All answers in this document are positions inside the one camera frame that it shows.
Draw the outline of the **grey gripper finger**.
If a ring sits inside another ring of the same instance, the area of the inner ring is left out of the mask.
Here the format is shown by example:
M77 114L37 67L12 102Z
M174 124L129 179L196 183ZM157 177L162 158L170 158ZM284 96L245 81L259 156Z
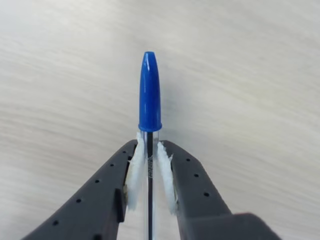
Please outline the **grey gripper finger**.
M169 156L177 194L181 240L232 239L232 212L201 162L177 144L162 141Z
M127 208L125 181L138 143L138 132L26 240L115 240Z

